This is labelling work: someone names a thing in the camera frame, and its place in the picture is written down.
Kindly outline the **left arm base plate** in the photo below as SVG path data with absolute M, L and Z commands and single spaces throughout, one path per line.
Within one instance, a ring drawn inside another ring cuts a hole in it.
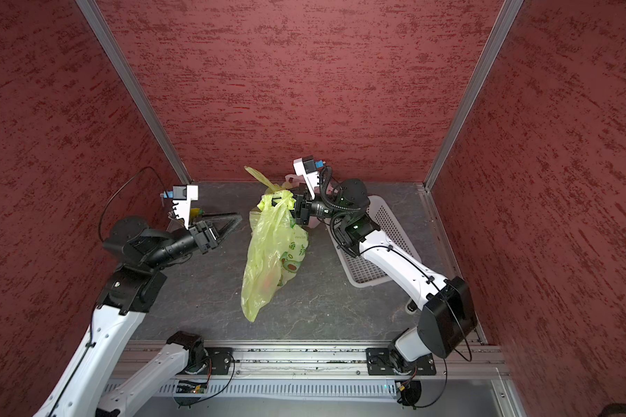
M 188 363 L 177 375 L 197 377 L 198 375 L 229 375 L 233 363 L 231 347 L 205 347 L 194 351 Z

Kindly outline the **pink plastic bag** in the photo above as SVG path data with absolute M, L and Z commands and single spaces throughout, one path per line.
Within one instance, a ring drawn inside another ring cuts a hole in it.
M 300 186 L 300 176 L 290 174 L 285 177 L 285 182 L 283 183 L 283 188 L 292 190 L 297 189 Z

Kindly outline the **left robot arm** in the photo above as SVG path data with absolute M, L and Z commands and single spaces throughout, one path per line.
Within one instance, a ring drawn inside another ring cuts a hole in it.
M 118 221 L 103 242 L 118 266 L 97 298 L 83 340 L 37 414 L 132 416 L 175 375 L 209 376 L 212 361 L 202 337 L 178 331 L 135 375 L 104 391 L 167 280 L 163 271 L 188 255 L 214 250 L 242 220 L 238 213 L 200 215 L 189 228 L 172 232 L 153 229 L 139 216 Z

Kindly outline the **green plastic bag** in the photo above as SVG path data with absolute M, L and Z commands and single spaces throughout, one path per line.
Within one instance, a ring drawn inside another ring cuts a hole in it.
M 271 182 L 263 173 L 250 166 L 244 166 L 244 170 L 250 174 L 255 180 L 260 182 L 260 184 L 266 187 L 265 194 L 267 196 L 272 197 L 292 197 L 293 193 L 291 192 L 290 184 L 285 183 L 284 185 L 277 185 L 274 182 Z
M 241 292 L 243 314 L 250 322 L 302 267 L 309 236 L 291 213 L 295 202 L 290 191 L 280 190 L 263 195 L 250 211 L 251 239 Z

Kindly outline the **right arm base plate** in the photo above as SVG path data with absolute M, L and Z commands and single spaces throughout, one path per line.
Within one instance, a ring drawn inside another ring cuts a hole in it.
M 407 361 L 389 347 L 369 347 L 365 349 L 369 375 L 387 376 L 431 376 L 436 375 L 436 365 L 432 354 Z

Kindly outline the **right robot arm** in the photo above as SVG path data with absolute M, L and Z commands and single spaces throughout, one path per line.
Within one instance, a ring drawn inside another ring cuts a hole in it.
M 464 279 L 447 278 L 422 265 L 392 240 L 370 215 L 374 198 L 358 179 L 342 182 L 328 194 L 294 189 L 291 211 L 296 222 L 324 222 L 339 250 L 370 262 L 410 297 L 408 308 L 419 313 L 415 328 L 405 330 L 388 347 L 388 363 L 400 375 L 412 375 L 417 361 L 429 355 L 446 359 L 467 342 L 477 317 Z

